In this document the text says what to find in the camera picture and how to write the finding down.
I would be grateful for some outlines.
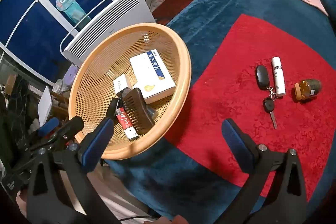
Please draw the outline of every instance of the orange bottle cap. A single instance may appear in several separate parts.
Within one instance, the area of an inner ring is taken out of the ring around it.
[[[302,95],[301,95],[301,90],[300,90],[300,86],[299,83],[295,83],[294,84],[294,90],[295,90],[295,97],[296,100],[301,100],[302,99]]]

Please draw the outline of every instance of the bottle label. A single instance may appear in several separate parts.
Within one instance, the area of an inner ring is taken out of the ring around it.
[[[321,89],[320,82],[315,79],[307,79],[305,80],[310,87],[310,96],[316,96]]]
[[[117,119],[120,122],[123,130],[126,130],[127,128],[133,127],[133,125],[132,125],[130,119],[128,118],[124,108],[121,107],[121,108],[116,109],[115,114],[116,114]]]

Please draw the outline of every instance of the wooden comb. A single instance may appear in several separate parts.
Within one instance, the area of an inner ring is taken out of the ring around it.
[[[140,134],[146,134],[154,125],[154,121],[148,114],[146,103],[139,88],[132,89],[122,97],[124,109],[132,122],[133,127]]]

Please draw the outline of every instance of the white box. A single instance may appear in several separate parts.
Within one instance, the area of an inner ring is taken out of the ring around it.
[[[133,88],[139,88],[147,104],[170,96],[175,83],[157,50],[151,50],[129,59],[137,79]]]
[[[117,79],[113,80],[113,86],[114,86],[114,91],[117,96],[121,96],[121,94],[118,94],[125,88],[130,88],[132,89],[132,85],[130,80],[128,79],[127,75],[123,74],[120,75]]]

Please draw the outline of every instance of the car key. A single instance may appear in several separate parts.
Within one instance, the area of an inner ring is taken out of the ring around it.
[[[277,126],[277,122],[275,120],[275,116],[274,116],[274,112],[273,112],[274,111],[273,100],[270,97],[267,97],[267,98],[264,99],[262,104],[264,106],[265,111],[271,115],[271,119],[272,119],[272,122],[273,122],[274,129],[277,129],[278,126]]]
[[[265,66],[259,65],[255,69],[255,76],[257,79],[258,87],[261,90],[268,90],[269,88],[269,77]]]

